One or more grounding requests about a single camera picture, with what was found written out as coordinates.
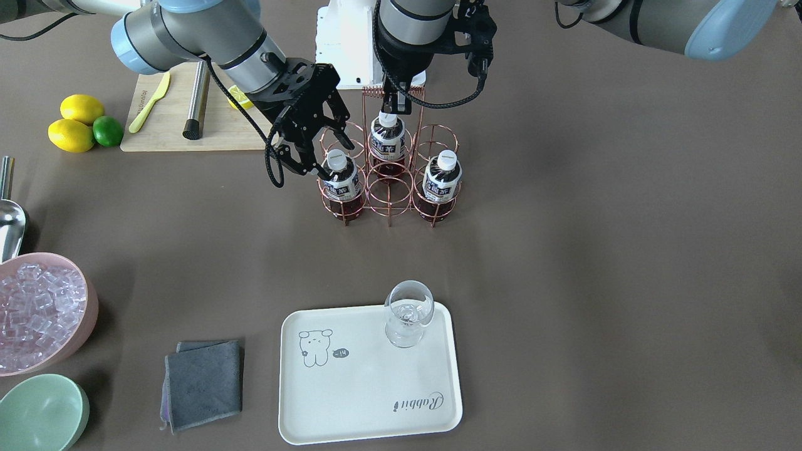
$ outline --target cartoon bear print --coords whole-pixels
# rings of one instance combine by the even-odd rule
[[[325,331],[303,331],[298,333],[301,342],[303,364],[308,368],[314,365],[323,366],[329,361],[329,346],[331,345],[331,329]]]

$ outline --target pink bowl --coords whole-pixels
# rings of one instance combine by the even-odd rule
[[[77,270],[81,274],[83,281],[87,284],[87,304],[84,308],[83,316],[81,316],[81,320],[78,322],[78,326],[72,332],[72,335],[67,339],[66,343],[58,349],[58,351],[54,352],[38,364],[23,370],[16,372],[2,372],[2,370],[0,370],[0,377],[36,372],[66,359],[75,351],[78,351],[78,348],[81,347],[85,341],[87,341],[87,338],[89,338],[89,335],[95,328],[95,323],[98,319],[98,296],[95,292],[95,288],[92,286],[92,283],[89,281],[87,276],[73,262],[62,257],[61,255],[51,254],[49,252],[23,254],[19,257],[12,258],[7,262],[0,263],[0,280],[10,276],[13,277],[17,273],[17,269],[19,269],[23,263],[39,263],[45,266],[64,266],[66,268]]]

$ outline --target light blue robot joint cap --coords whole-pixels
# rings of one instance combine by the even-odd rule
[[[160,0],[162,9],[175,14],[189,14],[207,10],[221,4],[223,0]]]
[[[685,46],[693,59],[720,61],[743,50],[772,16],[776,0],[721,0]]]
[[[128,14],[124,15],[111,28],[111,48],[114,49],[117,58],[125,64],[125,67],[132,71],[142,75],[158,74],[160,71],[142,59],[142,56],[134,48],[134,44],[131,43],[128,32],[125,30],[127,16]]]

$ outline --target stainless steel muddler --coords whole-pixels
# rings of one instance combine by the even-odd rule
[[[203,119],[206,114],[206,98],[209,95],[209,68],[205,61],[198,63],[195,71],[195,86],[189,100],[189,114],[182,135],[188,140],[199,140],[203,136]]]

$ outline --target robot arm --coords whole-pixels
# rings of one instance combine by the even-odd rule
[[[484,0],[458,3],[454,15],[454,0],[377,0],[373,33],[375,54],[384,70],[384,112],[410,114],[411,100],[424,107],[451,108],[479,95],[493,60],[496,24]],[[455,33],[464,34],[468,42],[458,45]],[[412,77],[426,70],[435,54],[460,53],[468,59],[468,73],[479,80],[473,96],[428,104],[408,94]]]
[[[765,26],[777,0],[559,0],[619,38],[694,59],[727,59]]]
[[[119,59],[141,74],[201,58],[215,63],[273,123],[265,137],[273,183],[281,186],[283,179],[273,178],[270,157],[280,162],[279,174],[284,167],[325,180],[329,173],[314,155],[318,132],[330,128],[345,148],[354,148],[344,133],[350,116],[337,92],[339,76],[330,64],[287,58],[260,24],[259,12],[258,0],[160,0],[120,19],[111,29],[111,44]],[[325,116],[323,104],[333,117]],[[272,149],[274,133],[294,144],[299,160],[287,145]]]

